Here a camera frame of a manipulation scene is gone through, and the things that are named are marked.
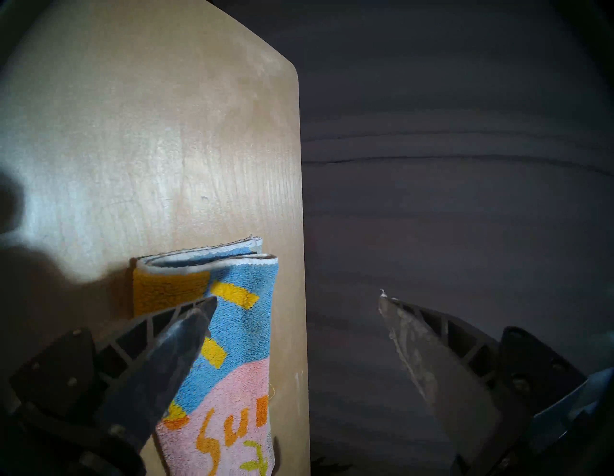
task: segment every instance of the screw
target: screw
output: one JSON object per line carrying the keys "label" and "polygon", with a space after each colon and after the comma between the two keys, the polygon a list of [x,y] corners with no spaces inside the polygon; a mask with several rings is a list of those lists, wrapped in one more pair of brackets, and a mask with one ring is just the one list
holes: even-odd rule
{"label": "screw", "polygon": [[515,377],[512,377],[511,383],[514,388],[523,395],[527,395],[531,392],[531,384],[529,383],[529,380],[526,379],[526,377],[517,375]]}
{"label": "screw", "polygon": [[111,425],[109,428],[109,435],[119,436],[120,438],[126,434],[126,429],[122,425]]}
{"label": "screw", "polygon": [[503,458],[501,460],[501,462],[499,463],[499,469],[505,469],[510,465],[510,457],[506,456],[505,458]]}
{"label": "screw", "polygon": [[560,359],[553,360],[551,365],[552,368],[555,369],[557,372],[562,373],[569,370],[569,366],[567,365],[567,363]]}

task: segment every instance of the dark floor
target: dark floor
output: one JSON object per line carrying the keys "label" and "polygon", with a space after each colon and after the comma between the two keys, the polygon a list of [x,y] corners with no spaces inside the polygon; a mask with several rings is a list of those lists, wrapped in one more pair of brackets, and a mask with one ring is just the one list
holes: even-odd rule
{"label": "dark floor", "polygon": [[450,467],[382,287],[587,372],[612,361],[587,351],[614,327],[612,96],[548,2],[216,3],[298,72],[315,458]]}

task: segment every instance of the wooden board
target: wooden board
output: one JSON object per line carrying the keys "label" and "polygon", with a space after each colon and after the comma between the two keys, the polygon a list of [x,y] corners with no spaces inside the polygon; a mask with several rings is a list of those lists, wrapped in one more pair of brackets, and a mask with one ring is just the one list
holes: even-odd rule
{"label": "wooden board", "polygon": [[5,404],[7,376],[59,334],[125,322],[131,258],[253,233],[280,263],[278,474],[308,474],[294,67],[204,1],[54,2],[0,77],[0,151]]}

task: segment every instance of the folded towel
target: folded towel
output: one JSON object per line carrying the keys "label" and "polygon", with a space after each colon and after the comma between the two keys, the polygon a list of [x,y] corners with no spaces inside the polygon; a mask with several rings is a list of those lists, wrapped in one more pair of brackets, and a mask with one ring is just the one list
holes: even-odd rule
{"label": "folded towel", "polygon": [[148,256],[133,273],[134,314],[217,296],[201,354],[157,426],[174,476],[269,476],[271,300],[278,271],[262,239]]}

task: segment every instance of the yellow stripe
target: yellow stripe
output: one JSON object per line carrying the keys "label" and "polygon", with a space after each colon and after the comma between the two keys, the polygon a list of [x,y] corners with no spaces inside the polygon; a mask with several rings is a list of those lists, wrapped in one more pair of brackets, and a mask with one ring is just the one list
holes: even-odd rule
{"label": "yellow stripe", "polygon": [[132,274],[134,315],[153,313],[194,301],[204,295],[210,277],[208,271],[189,275],[150,275],[137,268]]}
{"label": "yellow stripe", "polygon": [[245,288],[235,286],[232,283],[220,283],[219,281],[214,281],[211,285],[211,294],[241,306],[243,309],[251,308],[260,299],[259,296]]}
{"label": "yellow stripe", "polygon": [[168,416],[162,420],[162,423],[169,430],[178,430],[183,428],[190,422],[190,417],[186,415],[184,409],[175,403],[175,400],[171,402],[168,407]]}
{"label": "yellow stripe", "polygon": [[222,366],[226,356],[228,355],[216,341],[209,337],[204,338],[203,348],[200,349],[200,353],[216,369],[219,369]]}

